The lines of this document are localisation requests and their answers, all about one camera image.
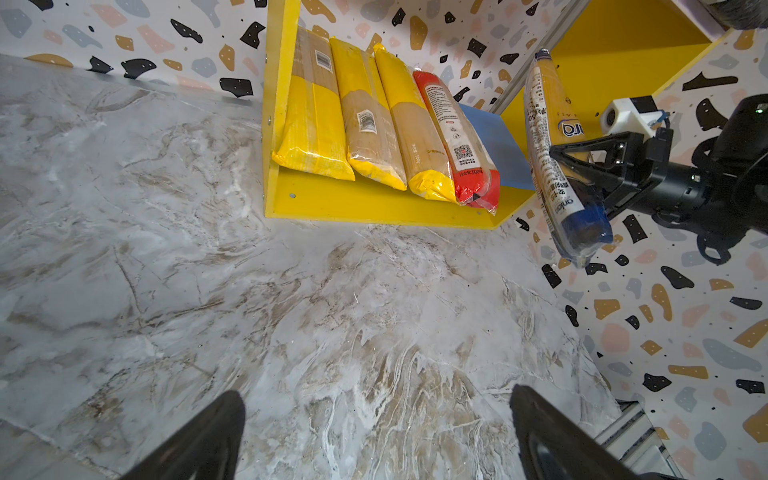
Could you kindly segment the clear yellow spaghetti packet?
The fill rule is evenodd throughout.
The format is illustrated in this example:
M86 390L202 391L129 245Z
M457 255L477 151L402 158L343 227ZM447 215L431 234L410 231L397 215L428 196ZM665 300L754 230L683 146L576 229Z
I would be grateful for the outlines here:
M336 38L330 47L350 165L370 180L405 191L403 159L374 57Z

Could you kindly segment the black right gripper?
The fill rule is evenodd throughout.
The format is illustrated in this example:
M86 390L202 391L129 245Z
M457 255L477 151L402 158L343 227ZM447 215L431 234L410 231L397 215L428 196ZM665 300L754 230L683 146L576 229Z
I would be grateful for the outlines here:
M572 171L566 178L579 198L602 206L609 219L625 210L654 219L674 219L674 209L663 198L661 188L670 170L673 138L671 128L660 128L648 139L640 133L623 132L553 145L549 154Z

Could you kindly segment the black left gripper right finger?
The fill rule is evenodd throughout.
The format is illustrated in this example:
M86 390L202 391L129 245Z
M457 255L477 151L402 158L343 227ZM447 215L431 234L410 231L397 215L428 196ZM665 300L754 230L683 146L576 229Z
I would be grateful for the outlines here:
M636 477L533 388L516 385L510 408L527 479Z

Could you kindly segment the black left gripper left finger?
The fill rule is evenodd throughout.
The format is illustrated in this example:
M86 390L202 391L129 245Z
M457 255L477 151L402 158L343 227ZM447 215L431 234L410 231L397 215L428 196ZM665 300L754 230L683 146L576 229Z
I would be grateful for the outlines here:
M123 477L233 479L245 414L240 393L224 392Z

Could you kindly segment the red pasta packet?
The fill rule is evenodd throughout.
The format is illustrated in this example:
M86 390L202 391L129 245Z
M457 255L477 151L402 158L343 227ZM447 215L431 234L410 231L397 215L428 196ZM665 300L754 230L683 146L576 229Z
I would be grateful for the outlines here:
M500 173L479 135L439 77L420 70L413 77L449 158L457 203L495 215Z

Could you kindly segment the dark blue pasta bag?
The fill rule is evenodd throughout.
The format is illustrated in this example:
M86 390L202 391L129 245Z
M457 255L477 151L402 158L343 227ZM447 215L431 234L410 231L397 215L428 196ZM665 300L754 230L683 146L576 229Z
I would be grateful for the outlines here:
M592 182L551 152L586 134L547 49L534 55L524 89L528 159L552 239L562 258L584 268L613 242L603 198Z

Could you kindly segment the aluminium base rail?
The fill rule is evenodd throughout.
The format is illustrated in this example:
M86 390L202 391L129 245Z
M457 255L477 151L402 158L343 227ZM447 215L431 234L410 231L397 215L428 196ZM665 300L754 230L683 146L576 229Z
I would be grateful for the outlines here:
M682 479L660 434L637 401L620 401L621 415L595 441L644 479Z

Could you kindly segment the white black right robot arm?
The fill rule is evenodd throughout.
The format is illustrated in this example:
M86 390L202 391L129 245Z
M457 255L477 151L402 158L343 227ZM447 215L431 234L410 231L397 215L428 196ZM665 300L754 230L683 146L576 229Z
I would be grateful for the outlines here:
M694 149L691 165L671 161L672 140L662 127L649 139L615 133L550 153L597 188L608 218L647 214L696 234L702 257L725 264L748 231L767 231L767 97L742 99L721 133Z

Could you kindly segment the yellow spaghetti bag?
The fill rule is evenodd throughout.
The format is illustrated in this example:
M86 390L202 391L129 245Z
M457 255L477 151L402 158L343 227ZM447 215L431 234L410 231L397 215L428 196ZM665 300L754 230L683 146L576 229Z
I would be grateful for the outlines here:
M336 180L353 181L331 46L327 39L297 30L292 76L280 145L280 166Z

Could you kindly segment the yellow spaghetti box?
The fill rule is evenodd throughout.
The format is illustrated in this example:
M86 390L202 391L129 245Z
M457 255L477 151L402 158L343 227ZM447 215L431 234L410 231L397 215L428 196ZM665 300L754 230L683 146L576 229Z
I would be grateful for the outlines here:
M442 140L411 70L381 44L374 59L390 107L408 189L426 200L455 204L455 185Z

